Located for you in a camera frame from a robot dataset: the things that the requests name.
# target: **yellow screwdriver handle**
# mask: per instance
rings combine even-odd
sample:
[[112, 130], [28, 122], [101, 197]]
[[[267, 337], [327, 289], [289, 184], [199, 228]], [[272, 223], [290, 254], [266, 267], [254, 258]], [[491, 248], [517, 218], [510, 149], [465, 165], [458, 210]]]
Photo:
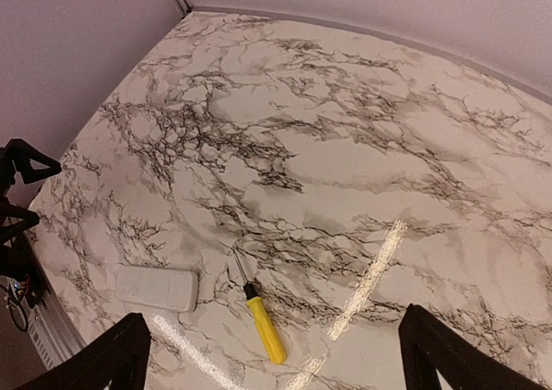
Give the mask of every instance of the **yellow screwdriver handle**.
[[262, 304], [262, 299], [260, 297], [251, 298], [248, 301], [248, 307], [253, 313], [255, 326], [257, 327], [257, 331], [259, 331], [262, 343], [265, 344], [268, 358], [274, 364], [283, 364], [287, 358], [287, 354], [279, 339], [278, 332], [274, 329], [267, 310], [265, 310], [265, 306]]

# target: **cable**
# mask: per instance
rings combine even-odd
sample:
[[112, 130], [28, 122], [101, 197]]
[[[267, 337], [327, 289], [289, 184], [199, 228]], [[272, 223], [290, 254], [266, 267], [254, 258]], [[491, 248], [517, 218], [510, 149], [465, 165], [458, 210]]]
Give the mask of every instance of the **cable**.
[[[23, 309], [23, 307], [21, 305], [21, 301], [18, 300], [17, 298], [15, 298], [15, 295], [13, 294], [13, 292], [11, 292], [10, 289], [8, 289], [6, 286], [0, 284], [0, 288], [2, 290], [4, 290], [7, 294], [6, 302], [8, 303], [8, 310], [9, 310], [9, 315], [11, 316], [12, 323], [14, 323], [14, 325], [16, 326], [16, 328], [20, 332], [27, 332], [28, 331], [28, 317], [27, 317], [27, 314], [25, 313], [25, 310]], [[19, 312], [21, 313], [21, 318], [23, 319], [23, 327], [21, 327], [21, 325], [16, 320], [16, 315], [14, 313], [14, 308], [17, 308], [19, 310]]]

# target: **screwdriver shaft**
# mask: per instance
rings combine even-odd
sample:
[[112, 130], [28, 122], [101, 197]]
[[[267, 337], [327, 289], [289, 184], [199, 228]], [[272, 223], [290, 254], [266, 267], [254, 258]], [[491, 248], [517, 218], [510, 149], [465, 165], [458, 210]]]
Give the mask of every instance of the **screwdriver shaft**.
[[248, 283], [248, 277], [245, 276], [245, 271], [243, 270], [242, 263], [240, 262], [240, 257], [238, 256], [238, 253], [235, 251], [235, 249], [234, 249], [234, 257], [235, 257], [235, 263], [238, 264], [238, 269], [240, 270], [240, 274], [243, 278], [243, 283], [247, 284]]

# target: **white marble surface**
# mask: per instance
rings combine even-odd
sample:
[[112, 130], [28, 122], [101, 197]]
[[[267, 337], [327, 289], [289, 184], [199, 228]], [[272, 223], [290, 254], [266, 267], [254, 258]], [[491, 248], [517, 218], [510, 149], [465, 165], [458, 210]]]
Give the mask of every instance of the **white marble surface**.
[[[498, 80], [370, 36], [193, 13], [70, 146], [33, 202], [35, 247], [87, 342], [136, 310], [114, 296], [121, 264], [198, 271], [198, 308], [172, 315], [188, 350], [154, 334], [150, 389], [218, 388], [194, 355], [227, 388], [285, 388], [309, 355], [327, 357], [309, 389], [405, 388], [409, 303], [552, 386], [551, 161], [552, 107]], [[398, 218], [385, 279], [331, 342]]]

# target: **wall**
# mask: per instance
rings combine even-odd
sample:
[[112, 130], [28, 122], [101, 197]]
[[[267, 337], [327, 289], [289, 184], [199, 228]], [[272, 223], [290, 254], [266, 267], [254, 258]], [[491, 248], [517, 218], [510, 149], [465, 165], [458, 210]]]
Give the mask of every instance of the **wall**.
[[398, 36], [491, 68], [552, 100], [550, 0], [190, 1], [196, 9], [261, 10]]
[[[182, 13], [174, 0], [0, 0], [0, 145], [59, 158]], [[12, 202], [36, 191], [15, 187]]]

